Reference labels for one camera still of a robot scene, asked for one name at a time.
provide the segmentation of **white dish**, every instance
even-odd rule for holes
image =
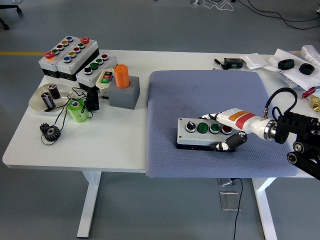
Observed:
[[[44,103],[44,101],[42,100],[41,94],[43,94],[44,92],[48,92],[49,91],[48,86],[51,84],[52,83],[42,85],[35,91],[35,93],[32,95],[32,97],[29,100],[29,107],[39,113],[49,115],[49,116],[56,116],[62,110],[62,107],[60,106],[65,105],[69,100],[68,96],[73,97],[74,91],[72,90],[71,86],[56,84],[56,87],[58,88],[58,91],[60,93],[60,98],[54,99],[53,101],[55,105],[59,108],[52,109],[51,111],[46,111],[48,108]]]

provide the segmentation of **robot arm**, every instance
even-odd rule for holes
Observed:
[[[237,134],[217,144],[215,147],[219,151],[228,151],[234,149],[247,141],[247,134],[256,134],[265,141],[274,140],[278,144],[283,144],[289,133],[296,134],[296,140],[293,144],[293,151],[287,154],[288,161],[320,180],[320,123],[318,118],[309,117],[290,110],[297,102],[297,94],[294,104],[283,114],[278,107],[272,110],[273,118],[267,117],[268,106],[272,98],[280,92],[293,92],[291,88],[281,88],[275,92],[269,99],[264,108],[263,117],[257,116],[251,112],[232,108],[220,113],[211,113],[203,115],[202,119],[212,119],[223,125],[238,130]],[[275,110],[278,110],[279,117],[275,118]]]

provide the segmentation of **small electronic device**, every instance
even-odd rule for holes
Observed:
[[[225,58],[223,65],[228,69],[241,69],[244,65],[244,60],[241,58]]]

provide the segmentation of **black gear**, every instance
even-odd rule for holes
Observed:
[[[44,131],[43,136],[48,142],[55,142],[61,136],[61,132],[56,126],[49,126],[49,128]]]
[[[40,131],[44,134],[47,129],[50,128],[50,125],[48,123],[43,123],[40,125]]]

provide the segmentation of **gray floor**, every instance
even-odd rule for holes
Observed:
[[[10,4],[1,0],[0,4]],[[189,0],[24,0],[0,10],[0,52],[46,52],[65,36],[88,36],[100,49],[259,53],[277,48],[320,51],[320,28],[297,30],[240,4],[235,11],[190,6]],[[252,0],[290,20],[319,17],[316,0]],[[292,23],[299,28],[320,24]],[[43,73],[39,56],[0,55],[0,154],[3,155]],[[237,240],[263,240],[252,183],[244,179]],[[278,178],[267,189],[279,240],[317,240],[320,182]],[[10,169],[0,163],[0,239],[73,240],[87,182],[81,172]],[[150,179],[138,173],[103,173],[90,239],[232,239],[235,212],[221,209],[216,179]]]

